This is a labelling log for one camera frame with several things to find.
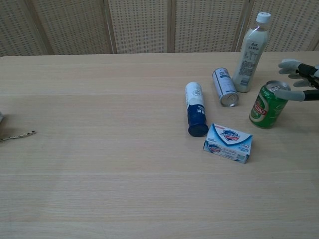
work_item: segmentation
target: can bottom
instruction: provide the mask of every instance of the can bottom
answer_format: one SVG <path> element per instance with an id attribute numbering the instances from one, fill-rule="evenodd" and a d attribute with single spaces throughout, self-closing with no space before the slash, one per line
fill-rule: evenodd
<path id="1" fill-rule="evenodd" d="M 207 134 L 209 128 L 205 124 L 194 124 L 188 128 L 188 133 L 194 137 L 203 137 Z"/>
<path id="2" fill-rule="evenodd" d="M 230 92 L 220 97 L 220 103 L 224 107 L 233 107 L 238 103 L 238 95 L 236 92 Z"/>

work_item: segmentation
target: metal chain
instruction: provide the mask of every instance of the metal chain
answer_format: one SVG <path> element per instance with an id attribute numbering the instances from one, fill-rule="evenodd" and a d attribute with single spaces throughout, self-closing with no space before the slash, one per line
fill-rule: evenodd
<path id="1" fill-rule="evenodd" d="M 3 138 L 3 139 L 0 139 L 0 143 L 2 143 L 3 141 L 9 140 L 9 139 L 25 138 L 25 137 L 28 137 L 28 136 L 33 135 L 33 134 L 35 134 L 35 133 L 36 133 L 36 132 L 33 130 L 33 131 L 31 131 L 31 132 L 24 133 L 24 134 L 21 134 L 21 135 Z"/>

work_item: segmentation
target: bottle cap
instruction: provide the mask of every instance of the bottle cap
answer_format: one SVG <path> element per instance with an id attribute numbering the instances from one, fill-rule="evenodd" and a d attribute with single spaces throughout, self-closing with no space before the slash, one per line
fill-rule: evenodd
<path id="1" fill-rule="evenodd" d="M 268 12 L 260 12 L 257 15 L 256 22 L 259 23 L 268 23 L 270 22 L 271 14 Z"/>
<path id="2" fill-rule="evenodd" d="M 194 137 L 203 137 L 207 134 L 209 128 L 206 124 L 193 124 L 188 128 L 188 133 Z"/>

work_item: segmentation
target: woven screen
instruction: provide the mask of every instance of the woven screen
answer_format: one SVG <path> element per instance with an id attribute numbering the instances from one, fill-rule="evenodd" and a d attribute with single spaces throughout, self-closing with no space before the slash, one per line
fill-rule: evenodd
<path id="1" fill-rule="evenodd" d="M 32 0 L 54 54 L 110 53 L 100 0 Z"/>
<path id="2" fill-rule="evenodd" d="M 0 0 L 0 56 L 43 55 L 17 0 Z"/>
<path id="3" fill-rule="evenodd" d="M 167 52 L 167 0 L 109 0 L 118 53 Z"/>
<path id="4" fill-rule="evenodd" d="M 255 0 L 248 27 L 260 11 L 272 14 L 266 51 L 306 51 L 319 34 L 318 0 Z"/>
<path id="5" fill-rule="evenodd" d="M 175 52 L 230 52 L 244 0 L 176 0 Z"/>

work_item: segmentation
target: printed logo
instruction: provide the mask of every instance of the printed logo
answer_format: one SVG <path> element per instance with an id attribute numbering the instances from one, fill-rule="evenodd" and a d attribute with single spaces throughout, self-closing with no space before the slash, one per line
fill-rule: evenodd
<path id="1" fill-rule="evenodd" d="M 216 144 L 209 144 L 208 145 L 209 150 L 213 153 L 213 152 L 220 152 L 221 148 L 216 145 Z"/>
<path id="2" fill-rule="evenodd" d="M 260 102 L 259 101 L 256 101 L 255 104 L 254 104 L 254 108 L 255 110 L 261 114 L 261 115 L 266 115 L 267 114 L 267 110 L 263 109 L 262 106 L 260 105 Z"/>
<path id="3" fill-rule="evenodd" d="M 202 113 L 204 115 L 205 114 L 205 109 L 202 106 L 198 105 L 197 113 Z"/>
<path id="4" fill-rule="evenodd" d="M 240 138 L 240 135 L 231 130 L 224 130 L 220 135 L 224 136 L 227 141 L 237 141 Z"/>
<path id="5" fill-rule="evenodd" d="M 200 91 L 199 91 L 199 90 L 194 90 L 194 91 L 193 91 L 193 95 L 195 95 L 195 96 L 200 96 Z"/>
<path id="6" fill-rule="evenodd" d="M 241 144 L 240 146 L 242 146 L 243 148 L 249 148 L 249 145 L 246 144 Z"/>

